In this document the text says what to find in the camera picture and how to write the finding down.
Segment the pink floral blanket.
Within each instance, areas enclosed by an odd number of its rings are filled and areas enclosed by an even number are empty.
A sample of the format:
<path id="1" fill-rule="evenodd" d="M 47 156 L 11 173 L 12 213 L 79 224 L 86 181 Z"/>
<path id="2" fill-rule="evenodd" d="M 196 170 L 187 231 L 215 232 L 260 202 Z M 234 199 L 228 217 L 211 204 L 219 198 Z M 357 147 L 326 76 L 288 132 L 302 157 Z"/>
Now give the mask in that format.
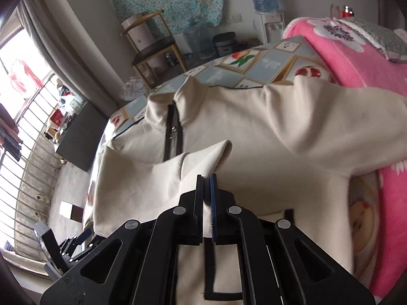
<path id="1" fill-rule="evenodd" d="M 388 60 L 361 26 L 300 17 L 301 36 L 333 80 L 297 68 L 273 119 L 291 154 L 327 173 L 316 242 L 384 300 L 406 269 L 406 65 Z"/>

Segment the small brown white box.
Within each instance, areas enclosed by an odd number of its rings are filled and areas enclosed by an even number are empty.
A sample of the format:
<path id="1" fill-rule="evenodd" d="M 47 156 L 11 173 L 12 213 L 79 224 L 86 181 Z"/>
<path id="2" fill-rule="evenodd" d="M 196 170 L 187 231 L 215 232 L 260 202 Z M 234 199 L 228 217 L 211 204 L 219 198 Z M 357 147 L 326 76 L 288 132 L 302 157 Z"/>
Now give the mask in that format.
<path id="1" fill-rule="evenodd" d="M 82 223 L 83 208 L 73 205 L 72 203 L 61 201 L 59 206 L 59 214 L 64 218 Z"/>

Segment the cream jacket with black trim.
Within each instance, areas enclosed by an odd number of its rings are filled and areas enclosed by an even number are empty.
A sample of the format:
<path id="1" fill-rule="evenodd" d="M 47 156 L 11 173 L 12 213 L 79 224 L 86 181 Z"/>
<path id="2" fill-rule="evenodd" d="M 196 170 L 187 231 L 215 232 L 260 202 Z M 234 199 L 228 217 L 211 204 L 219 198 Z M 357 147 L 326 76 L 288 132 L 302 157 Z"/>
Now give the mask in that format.
<path id="1" fill-rule="evenodd" d="M 197 176 L 216 174 L 239 206 L 267 220 L 292 210 L 317 243 L 328 175 L 291 154 L 272 122 L 283 111 L 278 98 L 292 86 L 230 89 L 189 77 L 174 93 L 150 96 L 143 120 L 104 149 L 95 233 L 108 237 L 127 220 L 154 220 L 195 188 Z"/>

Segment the white cylindrical box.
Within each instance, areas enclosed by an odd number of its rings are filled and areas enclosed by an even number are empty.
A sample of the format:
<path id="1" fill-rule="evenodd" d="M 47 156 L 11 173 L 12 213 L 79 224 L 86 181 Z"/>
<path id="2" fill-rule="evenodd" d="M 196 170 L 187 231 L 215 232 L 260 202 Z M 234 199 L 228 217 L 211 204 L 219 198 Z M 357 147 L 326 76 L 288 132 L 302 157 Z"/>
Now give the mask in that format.
<path id="1" fill-rule="evenodd" d="M 123 21 L 121 23 L 123 29 L 125 30 L 126 28 L 128 28 L 136 20 L 141 18 L 141 16 L 142 16 L 141 13 L 137 13 Z M 138 50 L 143 50 L 144 48 L 147 48 L 148 46 L 152 45 L 155 42 L 155 39 L 152 36 L 152 33 L 150 32 L 147 23 L 142 23 L 141 25 L 138 25 L 137 27 L 130 30 L 128 34 L 130 35 L 131 40 L 133 41 Z"/>

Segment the black low cabinet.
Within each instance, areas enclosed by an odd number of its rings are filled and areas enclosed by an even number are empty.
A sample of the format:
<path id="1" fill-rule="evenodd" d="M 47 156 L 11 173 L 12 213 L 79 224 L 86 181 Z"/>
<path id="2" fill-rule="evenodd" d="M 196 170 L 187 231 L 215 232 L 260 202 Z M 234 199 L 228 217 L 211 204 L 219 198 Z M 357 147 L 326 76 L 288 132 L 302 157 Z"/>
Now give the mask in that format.
<path id="1" fill-rule="evenodd" d="M 74 166 L 88 172 L 108 119 L 92 103 L 86 103 L 70 126 L 63 132 L 56 153 Z"/>

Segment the black rice cooker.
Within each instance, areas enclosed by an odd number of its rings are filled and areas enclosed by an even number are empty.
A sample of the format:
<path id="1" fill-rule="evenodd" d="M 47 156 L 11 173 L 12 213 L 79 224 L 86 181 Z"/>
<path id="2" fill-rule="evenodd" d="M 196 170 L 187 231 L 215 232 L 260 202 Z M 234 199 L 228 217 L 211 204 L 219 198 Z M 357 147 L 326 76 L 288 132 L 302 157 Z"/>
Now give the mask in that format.
<path id="1" fill-rule="evenodd" d="M 212 43 L 218 57 L 228 56 L 237 51 L 235 32 L 224 32 L 215 35 Z"/>

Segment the white water dispenser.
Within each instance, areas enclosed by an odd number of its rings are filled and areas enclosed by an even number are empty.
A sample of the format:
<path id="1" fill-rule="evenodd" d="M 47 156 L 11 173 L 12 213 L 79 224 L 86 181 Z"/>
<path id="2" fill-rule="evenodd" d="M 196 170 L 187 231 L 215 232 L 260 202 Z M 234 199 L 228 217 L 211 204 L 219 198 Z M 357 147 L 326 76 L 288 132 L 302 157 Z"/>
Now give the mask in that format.
<path id="1" fill-rule="evenodd" d="M 282 39 L 285 30 L 284 14 L 256 12 L 253 25 L 262 44 L 276 43 Z"/>

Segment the grey curtain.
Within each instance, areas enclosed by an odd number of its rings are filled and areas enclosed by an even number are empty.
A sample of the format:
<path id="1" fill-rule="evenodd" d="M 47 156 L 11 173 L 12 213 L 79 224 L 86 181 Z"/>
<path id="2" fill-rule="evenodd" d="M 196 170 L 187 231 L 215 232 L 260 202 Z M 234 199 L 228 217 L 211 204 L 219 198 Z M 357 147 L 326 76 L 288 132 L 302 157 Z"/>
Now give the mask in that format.
<path id="1" fill-rule="evenodd" d="M 119 102 L 66 37 L 52 13 L 50 2 L 20 0 L 17 14 L 42 57 L 69 89 L 95 105 L 106 117 L 119 109 Z"/>

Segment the grey lace pillow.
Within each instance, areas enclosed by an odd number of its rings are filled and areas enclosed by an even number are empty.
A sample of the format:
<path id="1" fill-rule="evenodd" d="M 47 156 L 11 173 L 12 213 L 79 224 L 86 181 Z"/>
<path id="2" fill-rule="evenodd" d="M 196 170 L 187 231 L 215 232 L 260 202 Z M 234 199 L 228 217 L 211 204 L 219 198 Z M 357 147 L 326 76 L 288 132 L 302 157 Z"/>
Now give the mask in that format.
<path id="1" fill-rule="evenodd" d="M 406 63 L 406 30 L 391 30 L 384 26 L 360 20 L 354 17 L 340 19 L 353 31 L 369 41 L 388 61 Z"/>

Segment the metal balcony railing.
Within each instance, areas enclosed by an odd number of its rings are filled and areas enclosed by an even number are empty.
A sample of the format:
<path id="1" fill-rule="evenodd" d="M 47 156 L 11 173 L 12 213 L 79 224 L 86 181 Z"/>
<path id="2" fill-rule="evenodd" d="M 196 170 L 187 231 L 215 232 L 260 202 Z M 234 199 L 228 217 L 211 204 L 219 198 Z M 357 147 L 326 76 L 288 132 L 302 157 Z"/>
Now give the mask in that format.
<path id="1" fill-rule="evenodd" d="M 57 76 L 50 72 L 44 85 L 16 117 L 21 157 L 1 150 L 1 247 L 23 257 L 46 259 L 33 226 L 48 222 L 54 186 L 61 169 L 60 156 L 46 136 L 47 122 L 59 103 Z"/>

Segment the wooden chair with black seat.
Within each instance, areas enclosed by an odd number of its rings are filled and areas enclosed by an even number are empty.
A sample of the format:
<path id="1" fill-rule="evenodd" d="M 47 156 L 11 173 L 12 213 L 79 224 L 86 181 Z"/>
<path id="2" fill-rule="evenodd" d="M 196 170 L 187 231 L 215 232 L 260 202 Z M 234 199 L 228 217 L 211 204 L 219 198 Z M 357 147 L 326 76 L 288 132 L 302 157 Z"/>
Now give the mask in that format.
<path id="1" fill-rule="evenodd" d="M 168 24 L 166 23 L 166 20 L 164 19 L 163 16 L 164 10 L 156 10 L 154 12 L 149 12 L 147 14 L 141 15 L 138 17 L 131 25 L 127 26 L 124 28 L 124 30 L 121 32 L 122 37 L 126 37 L 128 41 L 130 42 L 131 46 L 134 48 L 136 51 L 135 58 L 133 59 L 133 62 L 131 63 L 131 67 L 135 70 L 136 73 L 140 76 L 144 86 L 146 89 L 151 90 L 152 85 L 148 81 L 148 79 L 143 75 L 142 71 L 140 70 L 140 66 L 144 65 L 146 69 L 154 76 L 154 78 L 158 79 L 155 71 L 150 67 L 148 62 L 160 55 L 164 55 L 168 53 L 169 51 L 173 51 L 177 61 L 181 65 L 181 68 L 184 72 L 187 72 L 187 67 L 186 64 L 184 63 L 184 60 L 181 56 L 181 51 L 179 50 L 178 45 L 176 44 L 176 40 L 174 36 L 172 35 L 172 32 L 170 31 L 170 28 L 168 27 Z M 135 43 L 135 41 L 131 38 L 129 32 L 136 27 L 140 25 L 146 25 L 147 22 L 154 17 L 159 17 L 161 19 L 162 25 L 164 26 L 164 30 L 166 31 L 167 35 L 158 41 L 150 44 L 146 48 L 139 49 Z"/>

